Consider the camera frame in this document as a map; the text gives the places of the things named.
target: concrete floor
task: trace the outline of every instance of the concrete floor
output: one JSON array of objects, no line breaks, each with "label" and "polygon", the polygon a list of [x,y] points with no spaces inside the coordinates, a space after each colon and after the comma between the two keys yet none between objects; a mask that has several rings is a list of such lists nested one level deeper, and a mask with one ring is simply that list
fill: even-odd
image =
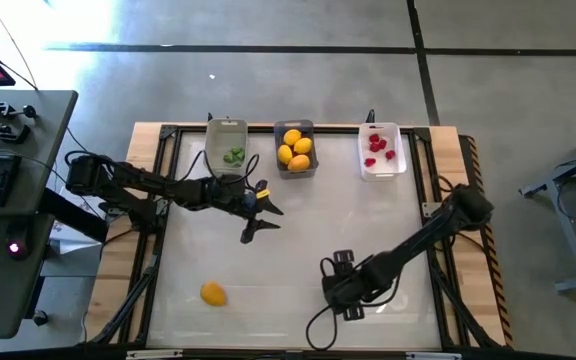
[{"label": "concrete floor", "polygon": [[[416,4],[427,47],[576,49],[576,0]],[[209,111],[358,123],[374,108],[378,120],[428,124],[414,55],[59,52],[40,44],[412,47],[404,0],[0,0],[0,13],[39,86],[79,92],[75,135],[115,158],[125,155],[134,122],[203,121]],[[0,57],[23,71],[1,28],[0,39]],[[428,62],[441,124],[479,145],[517,348],[576,356],[576,292],[558,295],[553,287],[576,275],[573,259],[548,202],[517,193],[574,154],[576,57]],[[67,138],[61,151],[75,147]],[[49,280],[40,307],[53,321],[24,324],[0,351],[76,343],[91,287],[91,279]]]}]

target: gray desk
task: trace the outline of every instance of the gray desk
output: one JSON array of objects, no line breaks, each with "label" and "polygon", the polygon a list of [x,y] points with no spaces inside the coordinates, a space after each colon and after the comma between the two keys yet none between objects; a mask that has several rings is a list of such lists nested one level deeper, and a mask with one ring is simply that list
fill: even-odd
[{"label": "gray desk", "polygon": [[[36,121],[20,117],[31,128],[25,143],[10,145],[0,141],[0,149],[13,150],[52,166],[76,100],[74,91],[0,90],[0,101],[10,103],[15,109],[33,105],[39,115]],[[36,214],[49,175],[48,168],[22,160],[8,202],[0,208],[0,338],[10,338],[17,333],[39,277],[54,221],[51,215]],[[33,218],[31,236],[27,240],[33,251],[23,261],[12,260],[5,249],[6,228],[18,215],[31,215]]]}]

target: yellow lemon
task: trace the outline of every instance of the yellow lemon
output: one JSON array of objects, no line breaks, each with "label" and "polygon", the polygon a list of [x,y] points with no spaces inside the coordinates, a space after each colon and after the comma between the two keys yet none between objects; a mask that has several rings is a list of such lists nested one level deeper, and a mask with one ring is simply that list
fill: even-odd
[{"label": "yellow lemon", "polygon": [[286,145],[293,146],[299,139],[301,139],[301,132],[299,132],[299,130],[288,130],[284,134],[284,143]]},{"label": "yellow lemon", "polygon": [[297,155],[290,163],[288,163],[288,170],[290,171],[301,171],[306,170],[310,167],[310,159],[306,155]]},{"label": "yellow lemon", "polygon": [[201,298],[208,305],[224,306],[226,305],[226,292],[214,281],[209,281],[201,286],[199,293]]},{"label": "yellow lemon", "polygon": [[301,138],[295,143],[295,152],[297,154],[308,154],[312,148],[312,140],[309,138]]},{"label": "yellow lemon", "polygon": [[281,145],[279,150],[277,150],[277,157],[279,158],[279,161],[288,165],[290,160],[292,160],[292,150],[290,150],[290,146]]}]

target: fruit bin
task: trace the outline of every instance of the fruit bin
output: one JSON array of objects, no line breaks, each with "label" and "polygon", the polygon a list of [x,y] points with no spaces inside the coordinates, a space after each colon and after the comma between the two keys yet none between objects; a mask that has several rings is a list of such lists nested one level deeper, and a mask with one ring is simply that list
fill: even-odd
[{"label": "fruit bin", "polygon": [[[386,147],[378,152],[370,150],[370,136],[378,135],[380,139],[386,140]],[[366,123],[359,126],[359,168],[361,177],[365,181],[390,181],[397,174],[406,171],[406,157],[401,141],[399,126],[395,123]],[[394,150],[395,157],[386,159],[386,152]],[[367,167],[364,165],[366,159],[373,158],[375,164]]]},{"label": "fruit bin", "polygon": [[282,179],[303,179],[315,176],[319,162],[317,161],[317,153],[315,151],[315,127],[310,120],[287,120],[277,121],[274,126],[275,135],[275,154],[279,147],[284,144],[284,135],[288,130],[296,129],[301,132],[302,138],[309,138],[312,141],[310,152],[305,154],[310,159],[310,166],[306,170],[290,171],[288,166],[283,164],[277,159],[277,168],[279,169],[279,176]]},{"label": "fruit bin", "polygon": [[[224,160],[232,148],[244,149],[241,166],[236,167]],[[212,119],[206,128],[206,158],[215,175],[243,175],[248,161],[248,123],[240,119]]]}]

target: white tabletop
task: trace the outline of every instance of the white tabletop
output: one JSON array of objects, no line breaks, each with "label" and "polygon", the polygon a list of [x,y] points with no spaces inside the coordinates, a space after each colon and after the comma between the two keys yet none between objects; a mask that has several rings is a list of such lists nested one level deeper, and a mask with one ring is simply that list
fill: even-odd
[{"label": "white tabletop", "polygon": [[[177,178],[204,147],[203,134],[184,134]],[[250,183],[267,179],[270,199],[284,213],[258,218],[281,225],[239,242],[245,221],[208,209],[170,208],[148,346],[175,348],[303,348],[305,327],[326,306],[319,261],[352,249],[357,261],[406,240],[421,227],[415,180],[408,170],[391,182],[361,179],[356,135],[318,135],[319,168],[313,178],[282,180],[270,134],[251,134],[248,154],[261,160]],[[207,176],[199,161],[190,178]],[[201,285],[217,281],[228,305],[212,307]],[[379,300],[385,299],[390,292]],[[439,333],[424,254],[408,263],[395,299],[366,308],[366,318],[344,322],[333,349],[439,349]],[[330,312],[311,329],[318,346],[333,334]]]}]

